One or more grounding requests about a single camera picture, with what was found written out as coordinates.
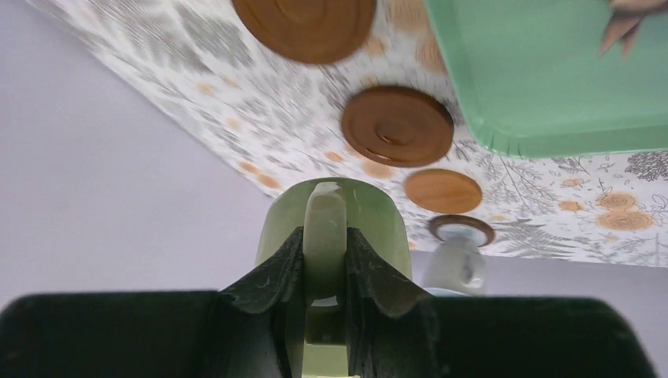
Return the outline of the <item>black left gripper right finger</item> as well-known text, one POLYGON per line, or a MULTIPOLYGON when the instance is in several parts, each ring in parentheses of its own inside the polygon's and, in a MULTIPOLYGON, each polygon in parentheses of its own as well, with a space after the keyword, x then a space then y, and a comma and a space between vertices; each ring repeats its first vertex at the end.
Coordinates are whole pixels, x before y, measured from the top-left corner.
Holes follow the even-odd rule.
POLYGON ((629 323, 594 298, 436 297, 347 231, 348 367, 361 377, 653 377, 629 323))

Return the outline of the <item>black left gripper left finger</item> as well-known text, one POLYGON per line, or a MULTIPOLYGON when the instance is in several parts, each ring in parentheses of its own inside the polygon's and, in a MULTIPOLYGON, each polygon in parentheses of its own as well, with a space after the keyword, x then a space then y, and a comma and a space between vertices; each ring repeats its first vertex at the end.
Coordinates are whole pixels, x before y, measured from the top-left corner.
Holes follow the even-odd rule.
POLYGON ((303 229, 223 291, 27 295, 1 313, 4 377, 299 377, 303 229))

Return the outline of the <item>light blue mug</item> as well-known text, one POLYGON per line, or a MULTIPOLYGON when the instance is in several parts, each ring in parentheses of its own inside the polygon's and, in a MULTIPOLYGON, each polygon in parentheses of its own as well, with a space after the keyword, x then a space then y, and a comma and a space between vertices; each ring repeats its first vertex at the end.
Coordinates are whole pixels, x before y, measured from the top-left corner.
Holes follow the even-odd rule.
POLYGON ((435 296, 481 296, 486 292, 487 264, 479 247, 463 239, 441 242, 433 251, 421 286, 435 296))

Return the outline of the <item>dark brown wooden coaster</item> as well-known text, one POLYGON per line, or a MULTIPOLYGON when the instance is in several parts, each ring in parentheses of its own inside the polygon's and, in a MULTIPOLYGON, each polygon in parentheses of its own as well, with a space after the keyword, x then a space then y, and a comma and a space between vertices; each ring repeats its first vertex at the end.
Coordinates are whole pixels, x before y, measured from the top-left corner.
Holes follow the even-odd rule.
POLYGON ((495 239, 494 229, 482 220, 464 215, 440 215, 428 222, 428 230, 441 242, 463 239, 482 247, 495 239))

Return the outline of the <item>pale green mug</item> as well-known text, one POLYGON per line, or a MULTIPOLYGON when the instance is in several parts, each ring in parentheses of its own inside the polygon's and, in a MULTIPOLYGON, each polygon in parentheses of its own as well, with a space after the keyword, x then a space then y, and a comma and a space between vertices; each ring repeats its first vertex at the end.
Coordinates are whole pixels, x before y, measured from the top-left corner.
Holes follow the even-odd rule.
POLYGON ((255 263, 270 258, 303 229, 306 329, 304 377, 346 377, 344 255, 348 228, 359 229, 392 267, 412 276, 404 220, 393 200, 359 180, 328 177, 288 188, 270 206, 255 263))

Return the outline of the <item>light brown wooden coaster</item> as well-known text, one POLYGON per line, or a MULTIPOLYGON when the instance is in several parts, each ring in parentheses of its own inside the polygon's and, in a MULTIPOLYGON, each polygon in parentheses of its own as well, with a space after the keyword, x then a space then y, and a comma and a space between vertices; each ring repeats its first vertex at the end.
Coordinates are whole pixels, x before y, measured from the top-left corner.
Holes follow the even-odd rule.
POLYGON ((467 213, 483 200, 482 189, 475 180, 446 169, 417 171, 406 178, 403 188, 415 205, 435 213, 467 213))

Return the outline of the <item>floral tablecloth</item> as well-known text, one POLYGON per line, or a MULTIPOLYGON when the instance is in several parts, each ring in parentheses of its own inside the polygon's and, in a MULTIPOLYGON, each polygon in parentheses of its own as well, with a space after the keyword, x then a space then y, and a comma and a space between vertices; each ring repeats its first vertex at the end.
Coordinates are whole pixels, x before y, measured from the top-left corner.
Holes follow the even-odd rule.
POLYGON ((368 41, 334 65, 305 66, 258 43, 229 1, 37 1, 123 80, 266 194, 343 176, 388 193, 410 246, 432 249, 432 212, 410 201, 412 169, 363 157, 345 142, 341 111, 378 84, 437 98, 455 120, 437 169, 475 179, 472 216, 496 230, 487 253, 606 264, 667 265, 667 155, 503 157, 477 144, 436 58, 424 7, 381 1, 368 41))

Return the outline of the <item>green floral tray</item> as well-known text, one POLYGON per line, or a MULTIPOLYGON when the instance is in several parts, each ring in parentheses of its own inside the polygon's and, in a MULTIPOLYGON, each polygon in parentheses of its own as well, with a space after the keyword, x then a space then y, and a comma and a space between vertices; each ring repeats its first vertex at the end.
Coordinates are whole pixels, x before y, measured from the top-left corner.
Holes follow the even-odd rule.
POLYGON ((664 1, 427 1, 462 116, 511 157, 667 147, 664 1))

